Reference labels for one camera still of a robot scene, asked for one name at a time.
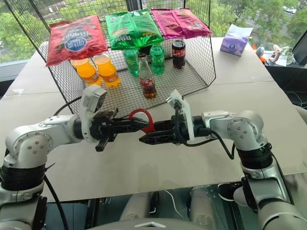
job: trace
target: orange soda bottle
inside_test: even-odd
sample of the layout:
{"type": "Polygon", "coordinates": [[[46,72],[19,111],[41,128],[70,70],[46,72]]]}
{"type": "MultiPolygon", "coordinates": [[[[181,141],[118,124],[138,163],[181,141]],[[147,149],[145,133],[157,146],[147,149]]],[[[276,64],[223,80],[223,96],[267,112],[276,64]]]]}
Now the orange soda bottle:
{"type": "Polygon", "coordinates": [[[97,65],[98,73],[108,87],[117,87],[119,85],[120,78],[115,66],[111,63],[111,58],[107,54],[95,56],[94,63],[97,65]]]}
{"type": "Polygon", "coordinates": [[[71,60],[71,64],[77,69],[79,76],[86,84],[97,84],[101,86],[101,77],[96,72],[96,68],[88,61],[88,58],[71,60]]]}

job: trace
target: red scissors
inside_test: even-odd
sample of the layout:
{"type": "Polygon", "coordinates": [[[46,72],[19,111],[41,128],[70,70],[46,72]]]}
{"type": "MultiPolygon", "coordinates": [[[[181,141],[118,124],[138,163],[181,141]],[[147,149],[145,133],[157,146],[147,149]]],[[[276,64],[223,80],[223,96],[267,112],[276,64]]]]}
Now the red scissors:
{"type": "Polygon", "coordinates": [[[151,132],[155,132],[155,128],[154,128],[154,122],[153,122],[153,118],[152,116],[150,115],[150,113],[146,110],[146,109],[136,109],[136,110],[133,110],[130,115],[129,115],[129,120],[132,120],[133,119],[133,115],[135,115],[136,113],[138,112],[142,112],[142,113],[145,113],[146,116],[148,117],[148,120],[149,120],[149,124],[147,127],[145,128],[142,128],[141,130],[145,133],[151,133],[151,132]]]}

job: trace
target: car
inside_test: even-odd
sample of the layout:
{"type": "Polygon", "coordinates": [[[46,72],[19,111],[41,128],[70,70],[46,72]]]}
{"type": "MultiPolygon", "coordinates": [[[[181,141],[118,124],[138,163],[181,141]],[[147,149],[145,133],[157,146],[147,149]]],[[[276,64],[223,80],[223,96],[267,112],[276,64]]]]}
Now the car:
{"type": "Polygon", "coordinates": [[[288,12],[288,13],[296,13],[297,9],[294,8],[294,7],[286,7],[286,6],[283,6],[283,10],[288,12]]]}

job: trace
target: desk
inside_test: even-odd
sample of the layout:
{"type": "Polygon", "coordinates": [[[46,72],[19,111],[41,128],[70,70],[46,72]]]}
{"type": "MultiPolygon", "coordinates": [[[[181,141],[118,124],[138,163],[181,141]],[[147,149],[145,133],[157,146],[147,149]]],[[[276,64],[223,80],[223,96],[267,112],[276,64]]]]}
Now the desk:
{"type": "MultiPolygon", "coordinates": [[[[192,114],[218,109],[254,110],[264,120],[264,132],[283,172],[307,171],[307,126],[284,92],[250,46],[242,57],[236,57],[219,51],[221,38],[212,41],[217,79],[209,88],[185,97],[192,114]]],[[[4,157],[5,136],[10,130],[44,120],[64,104],[44,62],[39,59],[38,54],[33,55],[0,101],[0,148],[3,150],[0,161],[4,157]]],[[[167,104],[149,112],[154,121],[169,119],[174,114],[167,104]]],[[[242,175],[237,154],[233,161],[229,160],[218,142],[195,148],[173,144],[150,146],[138,141],[142,135],[141,131],[118,135],[100,153],[85,141],[52,151],[47,166],[56,164],[47,175],[59,199],[80,200],[217,184],[237,181],[242,175]]],[[[232,142],[226,144],[230,149],[232,142]]],[[[47,188],[43,195],[52,200],[47,188]]]]}

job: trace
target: pink chip bag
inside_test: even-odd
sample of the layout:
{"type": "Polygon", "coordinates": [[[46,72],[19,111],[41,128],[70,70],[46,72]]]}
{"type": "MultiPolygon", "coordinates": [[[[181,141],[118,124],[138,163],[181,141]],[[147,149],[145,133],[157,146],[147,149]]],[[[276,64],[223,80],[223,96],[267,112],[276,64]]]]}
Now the pink chip bag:
{"type": "Polygon", "coordinates": [[[211,35],[206,24],[187,8],[179,10],[152,9],[152,13],[165,39],[211,35]]]}

